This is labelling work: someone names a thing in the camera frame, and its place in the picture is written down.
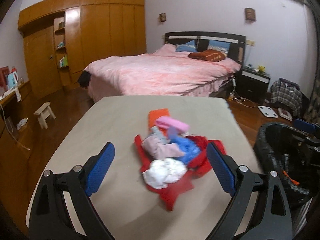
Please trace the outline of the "red plastic bag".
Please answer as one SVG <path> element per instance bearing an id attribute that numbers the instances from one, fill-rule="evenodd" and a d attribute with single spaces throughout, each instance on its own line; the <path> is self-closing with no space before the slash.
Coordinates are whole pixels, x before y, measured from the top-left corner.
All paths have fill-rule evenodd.
<path id="1" fill-rule="evenodd" d="M 212 169 L 206 153 L 207 145 L 210 142 L 213 142 L 223 155 L 227 154 L 224 145 L 220 140 L 208 140 L 206 137 L 199 135 L 187 136 L 187 138 L 197 145 L 197 147 L 200 149 L 200 153 L 187 165 L 186 174 L 184 174 L 177 182 L 171 183 L 163 189 L 156 189 L 150 185 L 146 185 L 146 188 L 149 191 L 159 194 L 159 197 L 165 204 L 167 211 L 173 210 L 176 199 L 180 194 L 183 194 L 194 188 L 193 184 L 191 183 L 192 179 L 201 178 Z"/>

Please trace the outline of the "blue plastic bag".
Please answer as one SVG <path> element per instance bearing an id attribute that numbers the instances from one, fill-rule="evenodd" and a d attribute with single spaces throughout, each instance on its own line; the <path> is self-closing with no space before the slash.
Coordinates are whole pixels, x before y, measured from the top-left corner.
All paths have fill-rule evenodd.
<path id="1" fill-rule="evenodd" d="M 200 154 L 200 148 L 195 142 L 187 137 L 179 135 L 178 130 L 174 127 L 170 127 L 167 131 L 168 139 L 170 143 L 175 143 L 178 149 L 183 153 L 181 157 L 176 157 L 177 160 L 188 165 L 193 159 Z"/>

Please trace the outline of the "grey cloth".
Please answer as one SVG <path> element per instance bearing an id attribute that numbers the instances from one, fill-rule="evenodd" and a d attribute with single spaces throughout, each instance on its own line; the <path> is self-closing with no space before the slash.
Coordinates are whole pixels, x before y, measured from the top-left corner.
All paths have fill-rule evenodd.
<path id="1" fill-rule="evenodd" d="M 142 148 L 154 159 L 177 158 L 185 155 L 178 144 L 171 143 L 157 126 L 150 128 L 149 135 L 142 141 Z"/>

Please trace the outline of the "orange foam net sheet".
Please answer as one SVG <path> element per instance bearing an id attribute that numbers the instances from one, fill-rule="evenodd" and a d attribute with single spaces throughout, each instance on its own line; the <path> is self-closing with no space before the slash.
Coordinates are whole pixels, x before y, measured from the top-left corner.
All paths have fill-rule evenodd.
<path id="1" fill-rule="evenodd" d="M 161 116 L 169 116 L 169 110 L 167 108 L 161 108 L 156 110 L 151 110 L 148 113 L 148 129 L 155 126 L 155 121 Z"/>

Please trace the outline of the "pink foam net sleeve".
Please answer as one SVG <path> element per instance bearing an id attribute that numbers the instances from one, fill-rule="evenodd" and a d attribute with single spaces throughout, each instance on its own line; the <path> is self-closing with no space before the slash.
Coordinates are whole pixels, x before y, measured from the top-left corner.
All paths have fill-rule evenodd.
<path id="1" fill-rule="evenodd" d="M 174 119 L 170 116 L 160 116 L 155 120 L 155 125 L 162 129 L 175 128 L 180 133 L 185 133 L 189 131 L 189 125 L 181 122 L 177 119 Z"/>

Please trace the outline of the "black-lined trash bin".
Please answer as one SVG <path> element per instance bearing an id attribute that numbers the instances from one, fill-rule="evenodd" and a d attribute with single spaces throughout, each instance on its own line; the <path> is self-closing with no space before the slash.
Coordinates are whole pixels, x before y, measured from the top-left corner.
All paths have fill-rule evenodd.
<path id="1" fill-rule="evenodd" d="M 319 239 L 319 176 L 308 180 L 290 180 L 284 176 L 280 160 L 280 130 L 286 126 L 294 128 L 280 122 L 260 126 L 253 150 L 262 170 L 265 173 L 274 170 L 281 179 L 289 202 L 294 239 Z M 319 124 L 314 126 L 313 134 L 302 132 L 319 140 Z"/>

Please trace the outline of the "book on floor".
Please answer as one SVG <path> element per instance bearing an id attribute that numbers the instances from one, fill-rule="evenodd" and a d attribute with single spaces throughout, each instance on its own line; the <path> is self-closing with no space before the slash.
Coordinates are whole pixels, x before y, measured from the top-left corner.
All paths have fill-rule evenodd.
<path id="1" fill-rule="evenodd" d="M 290 112 L 288 112 L 282 108 L 278 108 L 278 113 L 279 113 L 280 117 L 282 117 L 286 120 L 292 121 L 292 115 L 290 114 Z"/>

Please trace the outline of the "white bathroom scale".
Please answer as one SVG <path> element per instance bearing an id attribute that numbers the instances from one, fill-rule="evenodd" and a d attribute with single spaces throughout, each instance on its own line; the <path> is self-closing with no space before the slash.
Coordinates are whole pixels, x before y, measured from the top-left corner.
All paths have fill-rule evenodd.
<path id="1" fill-rule="evenodd" d="M 263 116 L 267 118 L 278 118 L 277 113 L 271 107 L 259 105 L 258 109 L 263 114 Z"/>

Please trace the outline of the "plaid cloth on chair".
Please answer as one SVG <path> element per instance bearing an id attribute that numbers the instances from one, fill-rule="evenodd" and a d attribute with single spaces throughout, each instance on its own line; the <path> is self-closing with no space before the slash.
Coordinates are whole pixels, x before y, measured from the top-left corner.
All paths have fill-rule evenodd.
<path id="1" fill-rule="evenodd" d="M 299 116 L 303 106 L 303 94 L 297 87 L 281 80 L 275 81 L 271 88 L 271 103 L 281 103 L 289 107 L 293 116 Z"/>

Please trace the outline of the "black white nightstand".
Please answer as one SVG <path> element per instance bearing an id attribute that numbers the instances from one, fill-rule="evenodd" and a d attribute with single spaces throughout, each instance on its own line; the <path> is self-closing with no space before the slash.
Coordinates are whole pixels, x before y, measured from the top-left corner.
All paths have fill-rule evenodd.
<path id="1" fill-rule="evenodd" d="M 256 72 L 251 68 L 244 67 L 236 77 L 236 92 L 241 97 L 262 105 L 266 98 L 270 79 L 270 75 L 267 73 Z"/>

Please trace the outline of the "yellow plush toy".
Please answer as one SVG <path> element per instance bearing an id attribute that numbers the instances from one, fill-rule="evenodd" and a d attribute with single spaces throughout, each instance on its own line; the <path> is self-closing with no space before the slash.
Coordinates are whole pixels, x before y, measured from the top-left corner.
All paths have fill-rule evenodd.
<path id="1" fill-rule="evenodd" d="M 258 66 L 258 72 L 260 72 L 260 73 L 265 73 L 265 72 L 266 72 L 265 67 L 262 66 L 262 65 L 259 65 L 259 66 Z"/>

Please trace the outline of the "white crumpled paper on desk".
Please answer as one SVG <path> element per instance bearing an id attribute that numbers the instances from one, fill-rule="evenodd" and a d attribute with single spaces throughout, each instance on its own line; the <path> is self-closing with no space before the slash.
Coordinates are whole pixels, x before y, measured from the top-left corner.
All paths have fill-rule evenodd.
<path id="1" fill-rule="evenodd" d="M 21 119 L 17 124 L 16 128 L 19 131 L 22 127 L 24 127 L 28 122 L 28 118 Z"/>

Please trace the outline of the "small white wooden stool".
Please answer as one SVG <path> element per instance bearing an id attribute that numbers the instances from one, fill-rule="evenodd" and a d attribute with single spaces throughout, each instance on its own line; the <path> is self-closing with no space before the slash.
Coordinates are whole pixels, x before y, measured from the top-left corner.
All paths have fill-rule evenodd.
<path id="1" fill-rule="evenodd" d="M 34 115 L 37 117 L 37 120 L 42 129 L 47 129 L 48 125 L 46 119 L 51 117 L 52 119 L 56 119 L 56 116 L 51 109 L 50 102 L 45 102 L 42 106 L 40 106 L 35 112 Z"/>

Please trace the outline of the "white crumpled tissue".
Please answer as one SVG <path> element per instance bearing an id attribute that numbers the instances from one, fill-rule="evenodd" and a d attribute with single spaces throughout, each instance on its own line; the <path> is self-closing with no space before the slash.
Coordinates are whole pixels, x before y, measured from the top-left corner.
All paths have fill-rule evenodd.
<path id="1" fill-rule="evenodd" d="M 147 185 L 160 190 L 167 188 L 169 184 L 178 182 L 187 171 L 187 167 L 181 161 L 166 158 L 152 161 L 142 176 Z"/>

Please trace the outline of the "right blue patterned pillow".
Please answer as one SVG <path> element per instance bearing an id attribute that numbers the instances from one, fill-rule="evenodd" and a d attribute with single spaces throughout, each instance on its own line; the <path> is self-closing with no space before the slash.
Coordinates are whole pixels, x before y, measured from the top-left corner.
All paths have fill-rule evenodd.
<path id="1" fill-rule="evenodd" d="M 207 49 L 216 50 L 227 55 L 229 52 L 230 46 L 231 46 L 231 43 L 229 42 L 210 40 L 208 43 Z"/>

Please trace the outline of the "brown dotted cushion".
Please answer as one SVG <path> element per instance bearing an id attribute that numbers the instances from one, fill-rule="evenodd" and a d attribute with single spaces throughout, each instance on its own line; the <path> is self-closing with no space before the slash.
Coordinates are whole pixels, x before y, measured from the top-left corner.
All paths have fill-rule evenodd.
<path id="1" fill-rule="evenodd" d="M 207 49 L 200 53 L 190 53 L 188 57 L 201 61 L 219 62 L 226 58 L 226 54 L 217 50 Z"/>

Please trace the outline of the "wooden side desk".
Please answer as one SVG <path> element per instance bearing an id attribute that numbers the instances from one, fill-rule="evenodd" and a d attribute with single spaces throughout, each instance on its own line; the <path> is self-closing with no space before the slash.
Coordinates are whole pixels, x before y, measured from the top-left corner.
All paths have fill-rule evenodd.
<path id="1" fill-rule="evenodd" d="M 19 85 L 18 90 L 21 101 L 15 93 L 1 100 L 1 167 L 26 167 L 33 146 L 30 82 Z M 16 126 L 24 118 L 28 122 L 18 131 Z"/>

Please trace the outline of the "left blue pillow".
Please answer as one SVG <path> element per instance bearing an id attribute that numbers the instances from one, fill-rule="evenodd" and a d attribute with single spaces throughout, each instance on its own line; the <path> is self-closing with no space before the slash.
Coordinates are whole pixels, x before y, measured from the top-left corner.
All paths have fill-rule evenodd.
<path id="1" fill-rule="evenodd" d="M 195 40 L 191 40 L 184 44 L 178 44 L 176 46 L 176 52 L 190 52 L 190 53 L 196 53 L 196 43 Z"/>

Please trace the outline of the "black cloth at bed corner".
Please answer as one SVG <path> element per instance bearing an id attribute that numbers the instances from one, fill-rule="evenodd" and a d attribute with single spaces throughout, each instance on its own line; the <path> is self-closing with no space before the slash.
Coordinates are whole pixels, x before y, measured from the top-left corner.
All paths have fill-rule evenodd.
<path id="1" fill-rule="evenodd" d="M 77 83 L 80 85 L 81 88 L 87 88 L 89 86 L 90 80 L 90 72 L 83 70 L 77 80 Z"/>

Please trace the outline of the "bed with pink cover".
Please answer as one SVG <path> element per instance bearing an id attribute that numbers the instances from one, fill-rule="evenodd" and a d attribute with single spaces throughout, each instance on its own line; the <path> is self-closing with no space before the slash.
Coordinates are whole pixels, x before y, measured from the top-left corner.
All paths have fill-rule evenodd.
<path id="1" fill-rule="evenodd" d="M 107 96 L 173 95 L 208 97 L 241 69 L 226 57 L 219 62 L 195 60 L 165 44 L 154 53 L 111 56 L 90 63 L 87 91 L 95 101 Z"/>

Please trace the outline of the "blue electric kettle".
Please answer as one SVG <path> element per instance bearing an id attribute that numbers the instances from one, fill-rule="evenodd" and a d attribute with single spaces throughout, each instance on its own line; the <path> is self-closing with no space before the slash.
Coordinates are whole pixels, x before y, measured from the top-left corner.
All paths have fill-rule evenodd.
<path id="1" fill-rule="evenodd" d="M 7 76 L 7 87 L 8 89 L 13 89 L 16 88 L 18 85 L 18 74 L 16 71 L 11 72 L 8 76 Z"/>

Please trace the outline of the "wooden wardrobe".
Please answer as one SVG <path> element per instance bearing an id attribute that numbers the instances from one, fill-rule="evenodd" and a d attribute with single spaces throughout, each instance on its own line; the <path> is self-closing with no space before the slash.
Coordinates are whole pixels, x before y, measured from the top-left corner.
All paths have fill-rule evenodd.
<path id="1" fill-rule="evenodd" d="M 21 10 L 28 79 L 43 98 L 76 87 L 82 71 L 109 56 L 146 51 L 145 0 L 44 0 Z"/>

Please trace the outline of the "right wall lamp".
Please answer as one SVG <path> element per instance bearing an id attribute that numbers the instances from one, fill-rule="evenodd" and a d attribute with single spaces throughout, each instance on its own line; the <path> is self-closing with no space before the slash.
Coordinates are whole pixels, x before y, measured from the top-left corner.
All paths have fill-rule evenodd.
<path id="1" fill-rule="evenodd" d="M 255 10 L 252 8 L 245 8 L 245 20 L 249 22 L 256 21 Z"/>

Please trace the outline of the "wall lamp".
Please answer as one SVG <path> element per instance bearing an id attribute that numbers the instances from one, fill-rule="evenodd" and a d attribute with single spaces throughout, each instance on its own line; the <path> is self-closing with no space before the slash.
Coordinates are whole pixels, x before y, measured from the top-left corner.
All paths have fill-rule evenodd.
<path id="1" fill-rule="evenodd" d="M 161 23 L 165 22 L 166 20 L 167 20 L 166 13 L 159 14 L 159 21 Z"/>
<path id="2" fill-rule="evenodd" d="M 245 8 L 245 20 L 249 22 L 256 21 L 255 10 L 252 8 Z"/>

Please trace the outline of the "left wall lamp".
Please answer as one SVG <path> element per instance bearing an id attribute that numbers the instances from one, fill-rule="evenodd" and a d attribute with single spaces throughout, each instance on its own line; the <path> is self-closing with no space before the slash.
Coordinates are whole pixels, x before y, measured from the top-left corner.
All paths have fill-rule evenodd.
<path id="1" fill-rule="evenodd" d="M 159 21 L 161 23 L 165 22 L 166 20 L 167 20 L 166 13 L 159 14 Z"/>

